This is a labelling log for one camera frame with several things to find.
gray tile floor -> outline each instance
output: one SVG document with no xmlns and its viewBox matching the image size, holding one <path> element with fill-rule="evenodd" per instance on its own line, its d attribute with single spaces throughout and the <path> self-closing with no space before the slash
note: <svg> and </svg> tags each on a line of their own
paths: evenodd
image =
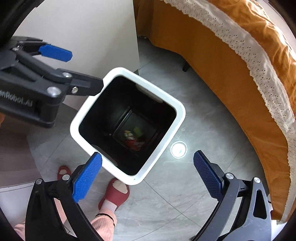
<svg viewBox="0 0 296 241">
<path fill-rule="evenodd" d="M 147 39 L 139 39 L 138 44 L 140 76 L 180 100 L 186 118 L 144 181 L 130 187 L 129 199 L 115 213 L 118 224 L 114 241 L 188 240 L 200 230 L 216 205 L 193 166 L 195 151 L 202 150 L 223 171 L 233 172 L 241 179 L 257 176 L 265 183 L 263 169 L 227 108 L 193 69 L 182 71 L 183 58 L 154 47 Z M 34 127 L 28 135 L 37 168 L 46 181 L 55 180 L 60 165 L 74 170 L 89 158 L 69 134 L 74 116 L 75 110 L 63 105 L 53 129 Z M 177 140 L 188 146 L 181 159 L 170 154 L 169 148 Z M 80 202 L 89 219 L 97 214 L 98 201 L 111 178 L 102 169 Z M 231 215 L 232 221 L 238 206 L 239 202 Z M 227 224 L 225 231 L 230 227 L 231 223 Z"/>
</svg>

bed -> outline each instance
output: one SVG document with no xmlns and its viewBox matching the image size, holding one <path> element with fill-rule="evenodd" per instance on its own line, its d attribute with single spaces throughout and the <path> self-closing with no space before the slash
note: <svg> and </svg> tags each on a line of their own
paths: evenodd
<svg viewBox="0 0 296 241">
<path fill-rule="evenodd" d="M 134 0 L 138 36 L 184 57 L 262 163 L 272 218 L 296 202 L 296 54 L 254 0 Z"/>
</svg>

white trash can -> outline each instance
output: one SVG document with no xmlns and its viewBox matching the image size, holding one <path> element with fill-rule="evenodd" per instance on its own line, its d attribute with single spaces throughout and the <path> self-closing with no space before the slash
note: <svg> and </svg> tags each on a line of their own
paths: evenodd
<svg viewBox="0 0 296 241">
<path fill-rule="evenodd" d="M 111 70 L 104 87 L 90 96 L 73 119 L 73 139 L 128 185 L 140 183 L 185 118 L 183 104 L 124 68 Z"/>
</svg>

foot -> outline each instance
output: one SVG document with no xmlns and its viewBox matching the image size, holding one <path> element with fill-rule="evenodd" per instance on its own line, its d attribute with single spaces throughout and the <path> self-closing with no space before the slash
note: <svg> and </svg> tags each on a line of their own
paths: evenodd
<svg viewBox="0 0 296 241">
<path fill-rule="evenodd" d="M 108 208 L 114 212 L 128 199 L 129 194 L 129 186 L 117 178 L 113 178 L 109 182 L 106 193 L 98 205 L 99 210 L 102 208 Z"/>
<path fill-rule="evenodd" d="M 60 166 L 58 171 L 57 171 L 57 179 L 60 180 L 63 177 L 63 175 L 65 175 L 65 174 L 69 174 L 69 175 L 72 174 L 69 167 Z"/>
</svg>

screw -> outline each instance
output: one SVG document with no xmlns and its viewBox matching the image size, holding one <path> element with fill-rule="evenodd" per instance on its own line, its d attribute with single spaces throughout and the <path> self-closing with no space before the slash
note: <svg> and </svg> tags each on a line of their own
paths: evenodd
<svg viewBox="0 0 296 241">
<path fill-rule="evenodd" d="M 76 93 L 78 92 L 78 87 L 73 87 L 73 89 L 71 90 L 71 93 L 73 94 L 73 95 L 75 95 Z"/>
<path fill-rule="evenodd" d="M 39 185 L 40 183 L 42 183 L 42 179 L 41 178 L 38 178 L 35 182 L 37 185 Z"/>
<path fill-rule="evenodd" d="M 67 180 L 70 179 L 70 175 L 69 175 L 69 174 L 65 174 L 65 175 L 62 177 L 62 179 L 63 179 L 64 181 L 67 181 Z"/>
<path fill-rule="evenodd" d="M 13 51 L 17 51 L 17 50 L 19 50 L 20 48 L 21 48 L 21 44 L 16 44 L 13 48 L 12 48 L 12 50 Z"/>
<path fill-rule="evenodd" d="M 226 177 L 230 180 L 234 178 L 232 173 L 226 173 Z"/>
<path fill-rule="evenodd" d="M 48 94 L 50 94 L 51 97 L 57 97 L 61 94 L 61 90 L 58 87 L 51 86 L 47 88 Z"/>
<path fill-rule="evenodd" d="M 254 181 L 256 182 L 256 183 L 260 183 L 261 181 L 260 181 L 260 178 L 258 178 L 258 177 L 254 177 Z"/>
<path fill-rule="evenodd" d="M 66 78 L 71 78 L 72 75 L 68 72 L 63 72 L 62 75 L 64 75 Z"/>
</svg>

